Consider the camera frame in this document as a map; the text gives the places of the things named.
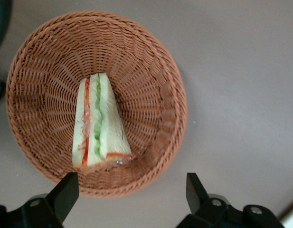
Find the sandwich half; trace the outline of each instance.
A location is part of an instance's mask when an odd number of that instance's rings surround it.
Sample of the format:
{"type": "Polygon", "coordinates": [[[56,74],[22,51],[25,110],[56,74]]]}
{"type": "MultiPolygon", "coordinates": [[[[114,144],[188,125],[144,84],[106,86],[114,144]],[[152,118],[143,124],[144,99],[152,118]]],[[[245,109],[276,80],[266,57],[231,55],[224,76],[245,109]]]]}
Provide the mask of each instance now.
{"type": "Polygon", "coordinates": [[[84,78],[76,103],[73,165],[88,171],[103,163],[124,162],[131,156],[109,78],[105,73],[84,78]]]}

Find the wicker basket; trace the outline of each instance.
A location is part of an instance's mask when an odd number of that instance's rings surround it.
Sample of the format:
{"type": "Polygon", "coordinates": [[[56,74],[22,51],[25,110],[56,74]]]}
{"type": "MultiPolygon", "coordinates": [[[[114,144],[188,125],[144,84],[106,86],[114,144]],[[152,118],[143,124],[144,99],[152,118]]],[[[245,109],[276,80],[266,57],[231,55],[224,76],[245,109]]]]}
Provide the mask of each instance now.
{"type": "Polygon", "coordinates": [[[9,123],[29,161],[52,181],[60,181],[75,171],[72,140],[79,82],[96,72],[110,78],[133,160],[79,173],[80,192],[122,196],[166,170],[187,121],[186,95],[174,60],[137,22],[103,11],[79,11],[36,29],[10,68],[9,123]]]}

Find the plastic wrap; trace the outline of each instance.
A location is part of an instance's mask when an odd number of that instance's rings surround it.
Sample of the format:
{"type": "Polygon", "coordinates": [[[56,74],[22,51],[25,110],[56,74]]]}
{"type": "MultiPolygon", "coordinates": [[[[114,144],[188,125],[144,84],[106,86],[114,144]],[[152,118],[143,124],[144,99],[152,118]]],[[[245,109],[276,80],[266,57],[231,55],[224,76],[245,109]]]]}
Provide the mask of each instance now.
{"type": "Polygon", "coordinates": [[[97,73],[80,83],[73,140],[73,165],[90,172],[132,158],[109,79],[97,73]]]}

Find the screw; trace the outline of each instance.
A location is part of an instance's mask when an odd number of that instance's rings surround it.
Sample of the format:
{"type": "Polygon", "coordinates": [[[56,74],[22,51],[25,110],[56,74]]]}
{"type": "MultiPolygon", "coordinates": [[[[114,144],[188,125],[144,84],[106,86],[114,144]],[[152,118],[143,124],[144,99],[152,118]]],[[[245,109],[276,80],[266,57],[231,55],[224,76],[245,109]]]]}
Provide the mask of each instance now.
{"type": "Polygon", "coordinates": [[[36,206],[36,205],[38,205],[40,203],[40,200],[34,200],[34,201],[32,201],[31,203],[30,203],[30,206],[31,207],[34,207],[34,206],[36,206]]]}
{"type": "Polygon", "coordinates": [[[217,200],[217,199],[213,199],[212,200],[212,204],[215,205],[215,206],[217,206],[217,207],[220,207],[222,205],[222,203],[219,200],[217,200]]]}
{"type": "Polygon", "coordinates": [[[257,214],[257,215],[261,215],[262,214],[262,211],[259,208],[257,208],[257,207],[251,207],[251,211],[254,214],[257,214]]]}

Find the black clamp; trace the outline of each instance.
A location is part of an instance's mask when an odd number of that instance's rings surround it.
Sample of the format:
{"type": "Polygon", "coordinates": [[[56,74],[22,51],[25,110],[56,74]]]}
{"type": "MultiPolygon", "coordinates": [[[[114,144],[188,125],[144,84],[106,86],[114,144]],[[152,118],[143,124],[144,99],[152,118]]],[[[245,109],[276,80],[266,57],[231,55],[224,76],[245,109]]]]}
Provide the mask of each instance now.
{"type": "Polygon", "coordinates": [[[187,174],[186,198],[191,214],[177,228],[284,228],[267,208],[247,205],[243,212],[210,197],[195,173],[187,174]]]}
{"type": "Polygon", "coordinates": [[[78,197],[78,174],[68,173],[45,198],[31,199],[11,212],[0,205],[0,228],[62,228],[78,197]]]}

